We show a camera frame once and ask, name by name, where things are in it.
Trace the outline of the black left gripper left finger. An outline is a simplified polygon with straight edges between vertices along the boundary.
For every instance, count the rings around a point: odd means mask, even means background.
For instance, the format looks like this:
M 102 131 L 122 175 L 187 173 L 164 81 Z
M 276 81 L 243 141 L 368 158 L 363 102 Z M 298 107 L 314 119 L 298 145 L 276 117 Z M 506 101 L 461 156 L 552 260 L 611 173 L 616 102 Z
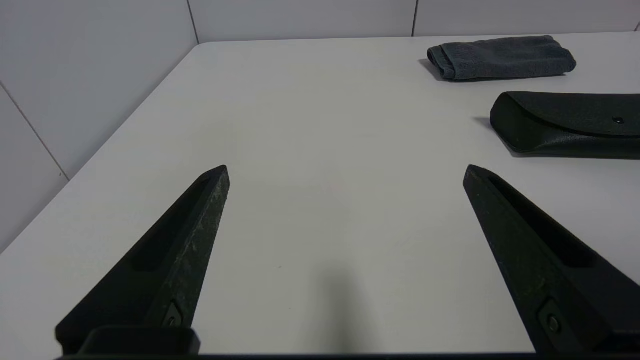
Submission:
M 192 329 L 230 176 L 202 173 L 55 327 L 64 357 L 195 356 Z

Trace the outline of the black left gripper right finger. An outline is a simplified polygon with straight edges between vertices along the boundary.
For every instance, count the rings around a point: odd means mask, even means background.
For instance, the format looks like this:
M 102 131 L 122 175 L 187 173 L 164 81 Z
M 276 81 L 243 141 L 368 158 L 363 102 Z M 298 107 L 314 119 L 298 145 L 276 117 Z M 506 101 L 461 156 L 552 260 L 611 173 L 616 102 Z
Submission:
M 538 354 L 637 354 L 640 287 L 503 178 L 462 182 Z

